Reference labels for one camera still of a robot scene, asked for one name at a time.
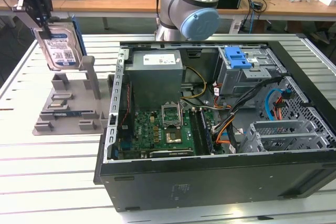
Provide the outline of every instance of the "barcode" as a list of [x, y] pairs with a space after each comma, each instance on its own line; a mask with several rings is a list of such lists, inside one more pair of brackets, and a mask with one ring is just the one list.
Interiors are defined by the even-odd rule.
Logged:
[[62, 53], [60, 53], [60, 52], [56, 52], [54, 54], [56, 56], [55, 59], [62, 59], [63, 58]]
[[63, 54], [64, 54], [66, 59], [72, 59], [73, 58], [72, 51], [70, 51], [70, 50], [63, 51]]

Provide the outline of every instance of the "label sticker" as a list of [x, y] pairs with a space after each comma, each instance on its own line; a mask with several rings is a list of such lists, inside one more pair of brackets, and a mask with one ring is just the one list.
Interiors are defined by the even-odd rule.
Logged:
[[145, 55], [143, 56], [144, 65], [174, 65], [175, 56], [173, 54], [167, 55]]
[[255, 58], [248, 58], [247, 61], [248, 61], [248, 62], [258, 62], [258, 60], [255, 59]]
[[74, 53], [68, 46], [69, 38], [66, 34], [52, 34], [51, 39], [45, 39], [44, 42], [55, 64], [60, 66], [76, 64]]
[[55, 113], [55, 116], [67, 116], [66, 113]]
[[237, 129], [237, 132], [238, 132], [240, 135], [243, 135], [243, 134], [244, 134], [244, 130], [243, 130], [242, 128]]
[[215, 96], [219, 96], [219, 88], [214, 88]]
[[236, 153], [236, 149], [230, 144], [230, 147], [229, 147], [231, 153], [235, 154]]

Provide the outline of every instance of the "desk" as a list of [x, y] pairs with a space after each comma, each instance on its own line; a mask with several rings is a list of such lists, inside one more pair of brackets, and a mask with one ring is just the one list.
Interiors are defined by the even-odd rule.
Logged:
[[[335, 21], [336, 6], [326, 6], [319, 1], [291, 3], [287, 0], [266, 0], [267, 10], [260, 19], [269, 20], [301, 20], [301, 21]], [[54, 15], [69, 17], [155, 17], [155, 0], [55, 0]], [[221, 18], [233, 19], [231, 33], [237, 33], [234, 27], [244, 19], [248, 13], [248, 2], [242, 0], [240, 8], [236, 10], [218, 10]], [[11, 12], [0, 0], [0, 15]]]
[[[152, 35], [84, 35], [96, 58], [98, 78], [114, 73], [120, 41], [152, 41]], [[245, 40], [249, 35], [216, 35], [209, 40]], [[253, 35], [276, 40], [291, 55], [311, 58], [320, 52], [295, 35]], [[69, 79], [84, 79], [73, 71]], [[103, 186], [92, 182], [98, 134], [33, 136], [32, 130], [51, 89], [53, 73], [36, 41], [0, 89], [0, 223], [49, 224], [261, 223], [318, 224], [336, 220], [336, 180], [306, 199], [221, 206], [135, 211], [118, 214]]]

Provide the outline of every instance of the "blue cable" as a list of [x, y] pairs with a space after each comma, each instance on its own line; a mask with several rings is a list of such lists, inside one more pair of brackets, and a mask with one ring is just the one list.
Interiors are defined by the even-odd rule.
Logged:
[[269, 119], [271, 120], [271, 121], [274, 121], [274, 117], [271, 115], [271, 112], [270, 112], [270, 110], [269, 110], [269, 98], [270, 98], [270, 96], [271, 96], [271, 94], [273, 94], [275, 91], [279, 91], [281, 94], [283, 93], [283, 91], [281, 90], [281, 89], [272, 89], [269, 93], [268, 93], [268, 95], [266, 96], [266, 99], [265, 99], [265, 110], [266, 110], [266, 113], [267, 113], [267, 115], [268, 115], [268, 117], [269, 117]]
[[252, 27], [253, 27], [253, 20], [254, 20], [254, 4], [253, 4], [253, 2], [251, 2], [251, 4], [252, 4], [252, 17], [251, 17], [252, 21], [251, 21], [251, 25], [250, 25], [250, 32], [249, 32], [249, 34], [251, 34]]

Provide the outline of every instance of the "wooden desk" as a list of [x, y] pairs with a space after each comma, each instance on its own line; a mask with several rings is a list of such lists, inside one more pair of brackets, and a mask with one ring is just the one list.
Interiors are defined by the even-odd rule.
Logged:
[[[270, 20], [306, 20], [335, 21], [336, 6], [326, 6], [319, 1], [294, 2], [288, 0], [265, 0], [268, 4], [260, 19]], [[155, 17], [155, 0], [55, 0], [53, 1], [55, 15], [66, 17]], [[0, 15], [10, 13], [0, 0]], [[231, 32], [248, 13], [248, 2], [242, 0], [236, 10], [218, 10], [221, 18], [233, 19]]]

